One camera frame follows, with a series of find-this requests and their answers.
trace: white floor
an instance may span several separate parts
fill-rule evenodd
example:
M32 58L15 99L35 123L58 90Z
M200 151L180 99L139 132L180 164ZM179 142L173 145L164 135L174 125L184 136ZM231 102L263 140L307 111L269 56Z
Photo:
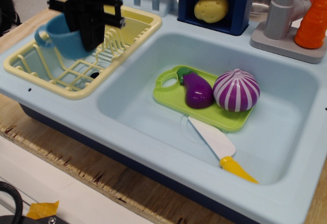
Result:
M68 223L151 223L3 137L0 137L0 181L19 190L24 215L31 203L59 200L57 215ZM0 192L0 216L12 215L14 209L12 198Z

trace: white knife blade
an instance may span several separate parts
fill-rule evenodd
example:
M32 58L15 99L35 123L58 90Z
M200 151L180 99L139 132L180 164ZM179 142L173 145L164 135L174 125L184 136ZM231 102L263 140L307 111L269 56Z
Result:
M235 145L228 137L216 127L203 123L189 116L189 121L206 141L209 147L214 151L219 159L227 156L233 156L236 152Z

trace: light blue sink basin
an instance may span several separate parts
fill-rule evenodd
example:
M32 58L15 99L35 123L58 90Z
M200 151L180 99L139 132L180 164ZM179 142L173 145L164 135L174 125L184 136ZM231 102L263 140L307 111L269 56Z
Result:
M160 29L85 98L63 98L2 65L0 92L249 219L303 223L327 155L327 58L309 64L253 48L254 22L236 37L176 18L163 17ZM243 128L227 136L234 158L259 185L222 170L187 115L155 101L157 77L177 65L255 76L261 97Z

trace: blue cup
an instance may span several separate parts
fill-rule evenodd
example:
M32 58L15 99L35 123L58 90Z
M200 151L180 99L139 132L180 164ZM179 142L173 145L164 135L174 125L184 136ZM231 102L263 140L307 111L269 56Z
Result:
M45 31L49 35L49 39L42 39L41 31ZM56 47L63 57L73 60L85 58L95 51L95 49L90 52L85 50L81 32L69 30L64 14L54 17L47 24L39 27L34 38L39 46Z

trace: yellow dish rack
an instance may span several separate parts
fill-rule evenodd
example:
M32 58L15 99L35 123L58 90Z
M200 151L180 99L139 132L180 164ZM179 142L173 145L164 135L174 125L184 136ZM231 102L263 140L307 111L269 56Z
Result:
M161 26L158 15L121 9L126 25L121 29L106 26L104 42L91 56L66 59L56 48L39 47L32 40L4 60L5 70L68 99L88 96ZM111 6L104 10L114 14Z

